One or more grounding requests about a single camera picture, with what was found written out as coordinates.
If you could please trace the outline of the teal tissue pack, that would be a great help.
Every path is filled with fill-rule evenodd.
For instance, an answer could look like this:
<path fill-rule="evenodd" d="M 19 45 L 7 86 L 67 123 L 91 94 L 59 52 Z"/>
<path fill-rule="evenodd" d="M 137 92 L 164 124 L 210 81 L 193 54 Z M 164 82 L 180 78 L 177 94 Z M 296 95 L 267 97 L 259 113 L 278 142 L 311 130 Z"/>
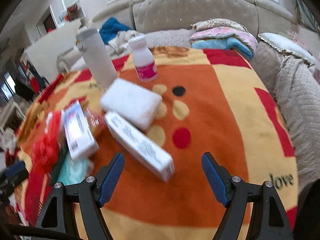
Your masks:
<path fill-rule="evenodd" d="M 73 160 L 71 155 L 67 153 L 57 178 L 57 182 L 62 182 L 65 186 L 80 183 L 86 178 L 88 169 L 88 159 L 82 158 Z"/>

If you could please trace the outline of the white blue Novartis box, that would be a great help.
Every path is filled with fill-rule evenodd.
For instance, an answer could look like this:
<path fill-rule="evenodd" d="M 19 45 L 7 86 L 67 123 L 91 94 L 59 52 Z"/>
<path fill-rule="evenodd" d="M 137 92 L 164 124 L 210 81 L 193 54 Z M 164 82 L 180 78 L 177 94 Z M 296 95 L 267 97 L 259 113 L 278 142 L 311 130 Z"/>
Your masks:
<path fill-rule="evenodd" d="M 99 150 L 78 100 L 65 110 L 64 129 L 72 160 L 88 158 Z"/>

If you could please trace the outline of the pink pastry snack packet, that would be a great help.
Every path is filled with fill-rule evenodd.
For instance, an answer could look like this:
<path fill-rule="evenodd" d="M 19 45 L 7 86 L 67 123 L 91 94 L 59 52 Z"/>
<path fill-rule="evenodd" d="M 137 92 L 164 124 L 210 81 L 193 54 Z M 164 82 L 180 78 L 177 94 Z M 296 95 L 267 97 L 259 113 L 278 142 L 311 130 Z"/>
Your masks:
<path fill-rule="evenodd" d="M 88 122 L 89 129 L 93 137 L 97 139 L 106 128 L 104 116 L 95 113 L 88 108 L 84 111 L 84 116 Z"/>

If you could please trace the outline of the long white medicine box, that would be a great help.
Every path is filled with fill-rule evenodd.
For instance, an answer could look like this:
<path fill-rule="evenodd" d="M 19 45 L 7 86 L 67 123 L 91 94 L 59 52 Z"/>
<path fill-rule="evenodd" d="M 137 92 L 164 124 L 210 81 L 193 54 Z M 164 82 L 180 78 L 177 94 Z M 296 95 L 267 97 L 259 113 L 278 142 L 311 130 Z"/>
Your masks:
<path fill-rule="evenodd" d="M 112 137 L 150 172 L 162 181 L 168 181 L 174 175 L 173 158 L 168 152 L 118 113 L 107 112 L 104 118 Z"/>

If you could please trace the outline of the red plastic bag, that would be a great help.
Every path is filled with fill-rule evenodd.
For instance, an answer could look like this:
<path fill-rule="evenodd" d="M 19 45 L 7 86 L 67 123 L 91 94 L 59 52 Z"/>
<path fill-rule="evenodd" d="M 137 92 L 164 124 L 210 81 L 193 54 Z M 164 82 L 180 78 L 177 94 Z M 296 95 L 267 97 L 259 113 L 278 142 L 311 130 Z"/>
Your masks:
<path fill-rule="evenodd" d="M 64 137 L 63 127 L 65 111 L 52 111 L 46 122 L 46 129 L 42 137 L 33 144 L 32 170 L 38 174 L 53 171 L 59 160 L 60 142 Z"/>

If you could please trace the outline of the orange red yellow blanket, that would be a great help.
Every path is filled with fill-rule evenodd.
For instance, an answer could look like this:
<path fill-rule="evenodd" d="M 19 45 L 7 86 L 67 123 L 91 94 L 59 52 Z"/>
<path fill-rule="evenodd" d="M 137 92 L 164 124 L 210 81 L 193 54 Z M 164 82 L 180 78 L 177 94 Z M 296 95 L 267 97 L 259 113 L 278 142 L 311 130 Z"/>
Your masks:
<path fill-rule="evenodd" d="M 161 181 L 119 145 L 107 128 L 91 160 L 94 170 L 121 152 L 125 166 L 102 209 L 114 239 L 212 239 L 225 208 L 201 167 L 210 152 L 233 176 L 270 181 L 291 226 L 297 213 L 295 154 L 272 96 L 248 61 L 232 50 L 153 48 L 158 75 L 140 82 L 132 57 L 114 61 L 122 79 L 159 94 L 162 103 L 146 135 L 173 158 Z"/>

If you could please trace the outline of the white foam block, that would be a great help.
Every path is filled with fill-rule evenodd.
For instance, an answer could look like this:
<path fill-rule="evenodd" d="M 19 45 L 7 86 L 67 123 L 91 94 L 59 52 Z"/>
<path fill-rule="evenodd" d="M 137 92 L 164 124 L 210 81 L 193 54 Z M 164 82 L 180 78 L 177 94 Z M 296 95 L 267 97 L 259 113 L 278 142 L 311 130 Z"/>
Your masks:
<path fill-rule="evenodd" d="M 115 79 L 100 98 L 105 112 L 116 112 L 143 131 L 152 125 L 161 103 L 159 94 L 121 78 Z"/>

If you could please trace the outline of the white thermos bottle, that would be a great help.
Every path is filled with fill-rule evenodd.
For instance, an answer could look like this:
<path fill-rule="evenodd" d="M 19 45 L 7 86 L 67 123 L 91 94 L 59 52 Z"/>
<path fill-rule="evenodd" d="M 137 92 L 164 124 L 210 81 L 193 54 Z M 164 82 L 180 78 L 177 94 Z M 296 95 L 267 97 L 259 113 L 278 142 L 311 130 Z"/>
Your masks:
<path fill-rule="evenodd" d="M 108 89 L 118 77 L 105 44 L 97 29 L 85 29 L 76 36 L 78 51 L 102 90 Z"/>

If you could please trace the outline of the white bottle pink label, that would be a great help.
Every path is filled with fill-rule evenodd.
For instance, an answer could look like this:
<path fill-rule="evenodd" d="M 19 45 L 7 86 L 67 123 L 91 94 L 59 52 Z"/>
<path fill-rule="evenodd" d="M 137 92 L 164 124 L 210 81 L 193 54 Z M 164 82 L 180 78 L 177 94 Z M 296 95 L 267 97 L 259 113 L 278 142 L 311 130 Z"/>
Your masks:
<path fill-rule="evenodd" d="M 157 67 L 152 52 L 147 46 L 144 35 L 129 39 L 132 60 L 140 81 L 149 81 L 157 77 Z"/>

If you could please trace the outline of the white frilled pillow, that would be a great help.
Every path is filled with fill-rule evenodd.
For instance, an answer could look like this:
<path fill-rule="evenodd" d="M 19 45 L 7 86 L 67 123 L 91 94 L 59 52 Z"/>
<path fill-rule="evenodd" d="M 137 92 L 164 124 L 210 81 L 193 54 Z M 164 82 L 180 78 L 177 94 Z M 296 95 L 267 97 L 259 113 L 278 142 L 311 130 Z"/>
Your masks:
<path fill-rule="evenodd" d="M 279 53 L 301 58 L 310 66 L 316 64 L 316 59 L 307 50 L 284 36 L 274 33 L 261 33 L 258 34 L 258 37 Z"/>

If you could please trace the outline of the blue garment on sofa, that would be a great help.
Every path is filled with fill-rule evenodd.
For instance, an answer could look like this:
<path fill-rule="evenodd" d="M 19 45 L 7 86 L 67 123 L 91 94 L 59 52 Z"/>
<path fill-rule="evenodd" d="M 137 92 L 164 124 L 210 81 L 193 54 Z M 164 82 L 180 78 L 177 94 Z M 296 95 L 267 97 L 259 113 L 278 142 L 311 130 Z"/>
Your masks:
<path fill-rule="evenodd" d="M 100 28 L 99 34 L 104 42 L 108 44 L 110 40 L 116 37 L 119 31 L 128 31 L 131 30 L 130 27 L 120 23 L 116 18 L 109 18 Z"/>

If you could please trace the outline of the folded pink blue blankets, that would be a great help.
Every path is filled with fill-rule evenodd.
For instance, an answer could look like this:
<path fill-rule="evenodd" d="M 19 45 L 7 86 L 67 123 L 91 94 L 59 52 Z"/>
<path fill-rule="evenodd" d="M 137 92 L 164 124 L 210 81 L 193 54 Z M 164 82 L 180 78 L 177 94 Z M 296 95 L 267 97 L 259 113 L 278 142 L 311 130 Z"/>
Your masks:
<path fill-rule="evenodd" d="M 192 48 L 235 50 L 248 60 L 255 55 L 257 39 L 235 21 L 214 18 L 196 22 L 191 27 L 195 31 L 190 37 Z"/>

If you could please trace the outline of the beige tufted sofa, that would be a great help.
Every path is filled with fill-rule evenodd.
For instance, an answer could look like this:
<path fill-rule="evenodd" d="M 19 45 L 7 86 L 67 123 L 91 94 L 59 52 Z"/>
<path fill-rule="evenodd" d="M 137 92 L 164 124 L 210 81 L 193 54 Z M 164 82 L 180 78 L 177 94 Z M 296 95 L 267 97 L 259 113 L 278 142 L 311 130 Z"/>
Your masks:
<path fill-rule="evenodd" d="M 251 61 L 285 119 L 297 158 L 300 187 L 319 178 L 319 32 L 307 28 L 279 5 L 266 0 L 130 0 L 117 2 L 86 27 L 101 28 L 111 17 L 149 35 L 152 46 L 189 46 L 191 25 L 212 18 L 233 20 L 259 43 Z M 307 50 L 316 64 L 279 53 L 258 37 L 279 34 Z"/>

